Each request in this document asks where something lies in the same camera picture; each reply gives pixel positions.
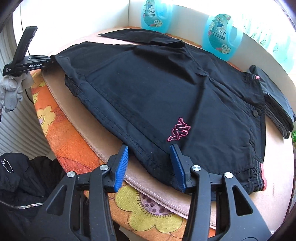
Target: bottle label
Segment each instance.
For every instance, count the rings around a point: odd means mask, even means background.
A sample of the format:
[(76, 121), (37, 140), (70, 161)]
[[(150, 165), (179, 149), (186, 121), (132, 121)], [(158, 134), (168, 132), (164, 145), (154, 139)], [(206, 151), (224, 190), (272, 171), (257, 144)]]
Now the bottle label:
[(153, 28), (161, 27), (163, 22), (158, 18), (155, 11), (155, 0), (147, 0), (143, 9), (145, 23)]
[(229, 54), (231, 52), (231, 48), (226, 39), (227, 24), (230, 19), (231, 16), (227, 14), (218, 14), (212, 20), (208, 31), (211, 46), (224, 54)]

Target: folded black garment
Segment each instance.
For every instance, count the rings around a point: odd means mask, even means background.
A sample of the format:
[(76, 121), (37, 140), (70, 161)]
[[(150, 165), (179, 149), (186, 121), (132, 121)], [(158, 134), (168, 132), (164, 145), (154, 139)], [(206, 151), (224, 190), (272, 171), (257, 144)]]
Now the folded black garment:
[(22, 153), (0, 156), (1, 240), (4, 237), (9, 237), (8, 240), (27, 240), (26, 231), (40, 205), (64, 174), (57, 159), (52, 161), (42, 156), (29, 160)]
[(252, 74), (154, 31), (101, 35), (144, 45), (84, 42), (55, 59), (72, 94), (153, 177), (177, 188), (177, 143), (208, 172), (235, 174), (248, 193), (265, 188), (264, 97)]
[(260, 77), (266, 115), (274, 122), (283, 137), (288, 139), (296, 118), (287, 98), (262, 69), (252, 65), (249, 71)]

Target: white wall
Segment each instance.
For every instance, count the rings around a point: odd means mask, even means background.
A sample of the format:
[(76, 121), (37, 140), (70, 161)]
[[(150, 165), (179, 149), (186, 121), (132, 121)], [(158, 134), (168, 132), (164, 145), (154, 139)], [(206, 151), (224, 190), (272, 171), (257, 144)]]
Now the white wall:
[(128, 0), (24, 0), (13, 13), (16, 42), (23, 29), (37, 26), (29, 52), (47, 55), (75, 39), (128, 25)]
[[(141, 27), (142, 4), (142, 1), (130, 0), (129, 26)], [(207, 19), (208, 15), (205, 13), (174, 5), (172, 23), (167, 33), (202, 45), (202, 35)], [(295, 84), (281, 65), (255, 40), (244, 34), (241, 45), (230, 62), (243, 71), (247, 71), (251, 65), (257, 65), (263, 69), (287, 97), (292, 109), (296, 110)]]

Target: window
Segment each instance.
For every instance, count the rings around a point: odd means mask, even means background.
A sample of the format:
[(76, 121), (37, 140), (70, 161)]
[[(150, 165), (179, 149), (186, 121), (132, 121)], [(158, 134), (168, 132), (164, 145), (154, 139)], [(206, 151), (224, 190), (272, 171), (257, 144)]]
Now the window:
[(269, 52), (296, 83), (296, 32), (274, 0), (173, 0), (208, 15), (226, 13), (242, 21), (243, 31)]

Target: cable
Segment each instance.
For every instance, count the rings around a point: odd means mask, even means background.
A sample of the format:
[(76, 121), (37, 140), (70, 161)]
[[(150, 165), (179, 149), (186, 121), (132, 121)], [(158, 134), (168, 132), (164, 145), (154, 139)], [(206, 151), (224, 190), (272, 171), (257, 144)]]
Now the cable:
[(25, 90), (25, 92), (26, 92), (26, 95), (27, 95), (27, 97), (28, 97), (28, 99), (34, 104), (34, 102), (30, 99), (30, 97), (28, 96), (28, 92), (27, 92), (27, 90)]
[(20, 24), (22, 26), (22, 3), (20, 3)]
[[(22, 26), (22, 3), (20, 3), (20, 24)], [(26, 92), (26, 95), (27, 95), (28, 99), (34, 104), (34, 102), (30, 99), (27, 90), (25, 90), (25, 92)]]

